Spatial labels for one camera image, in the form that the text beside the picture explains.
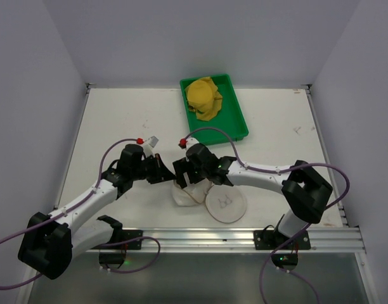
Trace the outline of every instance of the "yellow towel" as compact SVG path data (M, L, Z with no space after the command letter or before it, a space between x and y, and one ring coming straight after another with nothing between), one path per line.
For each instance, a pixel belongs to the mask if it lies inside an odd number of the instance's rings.
M222 108L222 95L211 77L197 79L186 88L188 109L197 119L206 122L213 119Z

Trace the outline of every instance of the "plastic tray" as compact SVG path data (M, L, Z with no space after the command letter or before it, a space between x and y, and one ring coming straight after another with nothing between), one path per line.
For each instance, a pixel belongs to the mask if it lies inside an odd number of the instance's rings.
M188 126L190 131L201 127L215 127L224 130L228 133L234 141L240 141L249 134L246 126L245 119L240 110L238 100L236 98L235 91L233 90L232 82L227 74L212 75L211 79L218 87L219 93L223 97L222 109L218 112L217 116L211 119L209 122L198 120L194 112L188 109L188 102L185 89L193 81L199 79L190 78L180 81L181 93L183 94L184 107L186 108ZM227 143L228 140L222 134L213 130L204 130L193 135L200 143L221 144Z

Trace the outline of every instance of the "gray wall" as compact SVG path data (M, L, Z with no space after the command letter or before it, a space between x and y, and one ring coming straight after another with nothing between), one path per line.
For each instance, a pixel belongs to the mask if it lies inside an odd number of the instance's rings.
M358 0L44 0L82 76L178 86L226 72L237 86L310 84Z
M346 214L361 227L388 303L388 0L360 2L313 85L313 101L331 161L351 178Z
M52 209L84 93L43 3L0 0L0 238ZM21 240L0 246L0 285L23 279ZM17 292L0 291L0 303L13 303Z

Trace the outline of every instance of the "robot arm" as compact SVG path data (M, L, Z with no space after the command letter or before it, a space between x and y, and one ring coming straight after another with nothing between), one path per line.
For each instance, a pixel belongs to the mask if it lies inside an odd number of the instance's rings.
M87 227L82 225L132 188L134 181L146 179L150 184L156 184L175 179L160 155L153 153L156 143L156 137L151 137L142 145L127 144L119 160L101 174L97 188L90 187L78 198L48 215L38 212L32 216L28 227L50 222L24 235L19 260L46 277L56 279L80 253L103 243L124 241L122 224L110 217L99 217ZM73 209L82 200L85 202Z
M249 170L235 157L218 158L194 138L190 138L183 148L186 148L186 158L173 163L176 182L180 187L186 187L184 175L187 174L193 184L209 179L215 185L254 186L284 195L290 210L276 226L275 234L280 240L291 238L308 223L320 222L332 193L332 186L315 169L309 167L280 174L281 170L291 166L272 167L246 163L250 167L278 172L269 174ZM297 160L294 166L305 163Z

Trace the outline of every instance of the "tabletop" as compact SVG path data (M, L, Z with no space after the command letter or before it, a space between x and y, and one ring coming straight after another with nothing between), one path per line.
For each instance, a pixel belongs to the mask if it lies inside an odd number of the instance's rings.
M292 165L296 160L325 162L305 90L235 89L249 135L238 141L241 159L263 165ZM105 150L129 137L159 139L155 152L173 171L172 162L184 157L179 140L189 132L179 89L91 89L60 198L60 206L91 186ZM104 168L118 159L124 145L111 151ZM229 144L209 146L218 157L233 156ZM329 179L325 168L317 171ZM232 224L216 221L204 204L178 206L172 182L134 183L123 197L97 213L137 228L254 228L276 225L289 209L285 198L271 191L240 186L247 198L245 215ZM327 210L321 227L342 227L338 208Z

